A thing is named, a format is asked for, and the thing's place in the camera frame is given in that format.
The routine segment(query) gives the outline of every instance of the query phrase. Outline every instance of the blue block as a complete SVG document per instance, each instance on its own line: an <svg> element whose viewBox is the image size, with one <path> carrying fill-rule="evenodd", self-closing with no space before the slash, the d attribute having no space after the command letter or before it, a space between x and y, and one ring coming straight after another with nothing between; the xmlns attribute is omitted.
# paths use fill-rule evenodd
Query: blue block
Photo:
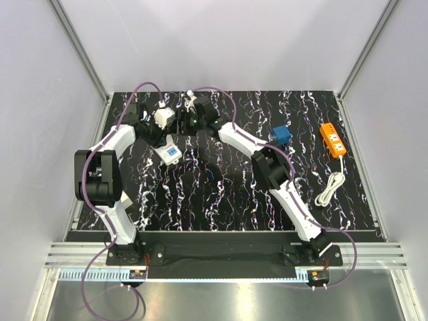
<svg viewBox="0 0 428 321"><path fill-rule="evenodd" d="M272 136L275 136L277 141L281 144L281 145L285 145L288 144L288 142L290 141L292 135L290 134L290 131L288 131L287 126L283 125L283 126L279 126L279 127L275 127L272 130Z"/></svg>

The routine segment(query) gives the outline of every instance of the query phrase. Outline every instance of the gray wall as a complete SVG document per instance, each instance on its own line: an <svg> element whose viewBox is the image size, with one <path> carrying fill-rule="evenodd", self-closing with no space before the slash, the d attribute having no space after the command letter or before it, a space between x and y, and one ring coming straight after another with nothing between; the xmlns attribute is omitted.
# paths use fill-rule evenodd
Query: gray wall
<svg viewBox="0 0 428 321"><path fill-rule="evenodd" d="M107 90L339 90L387 0L62 0Z"/></svg>
<svg viewBox="0 0 428 321"><path fill-rule="evenodd" d="M391 240L428 313L428 1L398 6L345 98Z"/></svg>
<svg viewBox="0 0 428 321"><path fill-rule="evenodd" d="M46 0L2 0L0 30L0 315L25 320L102 102Z"/></svg>

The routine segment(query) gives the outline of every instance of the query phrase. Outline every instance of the coiled white cord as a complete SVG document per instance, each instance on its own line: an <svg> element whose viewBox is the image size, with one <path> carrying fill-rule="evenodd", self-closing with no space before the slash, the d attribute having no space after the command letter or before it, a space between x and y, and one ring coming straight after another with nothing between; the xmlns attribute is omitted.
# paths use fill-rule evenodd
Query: coiled white cord
<svg viewBox="0 0 428 321"><path fill-rule="evenodd" d="M342 184L345 182L345 175L343 174L342 155L339 156L339 160L340 160L340 173L335 172L335 173L332 173L330 177L328 177L326 189L324 190L324 192L322 192L315 198L316 206L322 206L322 207L327 206L330 200L332 199L334 192L336 192L336 190L339 187L341 187Z"/></svg>

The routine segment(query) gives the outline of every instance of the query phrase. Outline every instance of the black and white marble surface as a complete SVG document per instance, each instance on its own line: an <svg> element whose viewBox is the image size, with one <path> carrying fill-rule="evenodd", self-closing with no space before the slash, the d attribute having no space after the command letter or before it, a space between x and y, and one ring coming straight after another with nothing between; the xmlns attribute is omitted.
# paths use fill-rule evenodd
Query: black and white marble surface
<svg viewBox="0 0 428 321"><path fill-rule="evenodd" d="M231 102L218 92L209 95L218 111L232 117ZM104 127L116 123L129 93L115 93ZM185 103L184 92L164 93L167 106ZM374 223L344 124L332 92L231 92L237 103L237 124L254 136L270 139L272 128L286 125L292 141L285 148L296 169L295 185L309 210L321 224L343 229L374 229ZM157 93L139 93L151 107ZM331 172L339 171L329 155L319 129L333 123L348 150L344 157L346 181L329 206L314 206ZM293 225L280 204L269 194L254 189L251 161L233 147L208 137L176 136L183 152L177 165L165 166L142 140L120 159L124 190L134 201L130 217L147 231L275 231ZM106 229L84 205L80 230Z"/></svg>

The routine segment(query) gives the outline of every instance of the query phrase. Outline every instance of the reflective metal surface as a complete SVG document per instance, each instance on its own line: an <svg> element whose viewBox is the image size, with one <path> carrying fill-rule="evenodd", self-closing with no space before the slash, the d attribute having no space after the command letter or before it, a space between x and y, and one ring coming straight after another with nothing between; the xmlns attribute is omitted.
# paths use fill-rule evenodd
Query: reflective metal surface
<svg viewBox="0 0 428 321"><path fill-rule="evenodd" d="M334 279L344 276L332 273ZM88 282L85 289L88 299L95 299L91 306L97 313L119 320L131 314L135 297L120 288L100 295L114 285ZM327 291L286 286L145 283L138 290L146 302L145 320L404 320L387 271L357 271L343 286ZM133 320L141 317L142 309ZM48 320L95 320L83 307L79 282L58 282Z"/></svg>

